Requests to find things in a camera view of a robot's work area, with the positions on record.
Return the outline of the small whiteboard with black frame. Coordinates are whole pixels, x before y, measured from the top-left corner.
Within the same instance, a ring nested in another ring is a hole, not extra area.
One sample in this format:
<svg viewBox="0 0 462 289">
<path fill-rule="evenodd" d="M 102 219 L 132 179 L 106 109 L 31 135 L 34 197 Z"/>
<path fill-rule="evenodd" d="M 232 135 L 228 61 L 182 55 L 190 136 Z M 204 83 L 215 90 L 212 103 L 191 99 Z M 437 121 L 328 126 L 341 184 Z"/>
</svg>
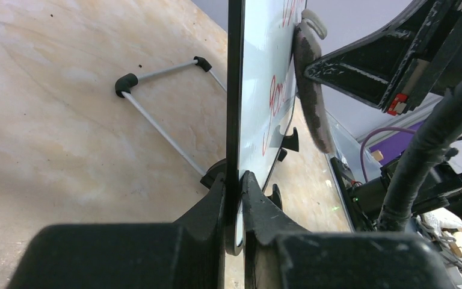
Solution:
<svg viewBox="0 0 462 289">
<path fill-rule="evenodd" d="M 226 111 L 226 252 L 244 244 L 241 182 L 265 188 L 294 114 L 292 39 L 306 1 L 229 1 Z"/>
</svg>

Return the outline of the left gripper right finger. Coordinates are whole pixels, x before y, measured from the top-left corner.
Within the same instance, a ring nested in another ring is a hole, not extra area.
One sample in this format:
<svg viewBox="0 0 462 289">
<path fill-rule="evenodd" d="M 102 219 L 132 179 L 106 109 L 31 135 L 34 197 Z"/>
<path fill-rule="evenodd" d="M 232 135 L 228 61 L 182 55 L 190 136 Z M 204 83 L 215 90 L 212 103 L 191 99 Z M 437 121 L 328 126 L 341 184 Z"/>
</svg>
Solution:
<svg viewBox="0 0 462 289">
<path fill-rule="evenodd" d="M 313 233 L 242 179 L 246 288 L 452 288 L 438 253 L 403 233 Z"/>
</svg>

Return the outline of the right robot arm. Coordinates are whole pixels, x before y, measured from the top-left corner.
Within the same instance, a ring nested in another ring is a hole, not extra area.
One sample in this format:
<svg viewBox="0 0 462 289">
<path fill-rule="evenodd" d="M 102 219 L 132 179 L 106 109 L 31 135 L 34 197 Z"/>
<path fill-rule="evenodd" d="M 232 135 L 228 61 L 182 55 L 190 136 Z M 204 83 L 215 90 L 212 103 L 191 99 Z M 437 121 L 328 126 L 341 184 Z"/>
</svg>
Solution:
<svg viewBox="0 0 462 289">
<path fill-rule="evenodd" d="M 380 231 L 403 231 L 430 170 L 462 133 L 462 1 L 413 1 L 378 31 L 304 68 L 312 81 L 385 113 L 442 95 L 402 154 L 379 213 Z"/>
</svg>

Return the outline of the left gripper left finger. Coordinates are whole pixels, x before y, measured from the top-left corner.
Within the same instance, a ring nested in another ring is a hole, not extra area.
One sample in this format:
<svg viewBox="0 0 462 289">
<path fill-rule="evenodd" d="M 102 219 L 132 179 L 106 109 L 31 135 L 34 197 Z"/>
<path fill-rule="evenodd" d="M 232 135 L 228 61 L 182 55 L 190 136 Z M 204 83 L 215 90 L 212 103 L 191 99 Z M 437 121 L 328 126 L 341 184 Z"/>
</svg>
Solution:
<svg viewBox="0 0 462 289">
<path fill-rule="evenodd" d="M 171 223 L 61 224 L 30 241 L 9 288 L 223 288 L 224 174 Z"/>
</svg>

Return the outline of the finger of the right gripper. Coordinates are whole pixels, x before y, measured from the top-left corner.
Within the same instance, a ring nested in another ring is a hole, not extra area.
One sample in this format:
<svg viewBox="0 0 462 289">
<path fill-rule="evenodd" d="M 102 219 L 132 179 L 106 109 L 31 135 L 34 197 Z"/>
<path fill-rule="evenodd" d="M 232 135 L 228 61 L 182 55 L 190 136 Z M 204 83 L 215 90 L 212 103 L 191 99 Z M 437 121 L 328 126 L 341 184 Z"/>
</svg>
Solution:
<svg viewBox="0 0 462 289">
<path fill-rule="evenodd" d="M 427 94 L 444 95 L 462 81 L 462 1 L 412 1 L 304 74 L 383 112 L 414 110 Z"/>
</svg>

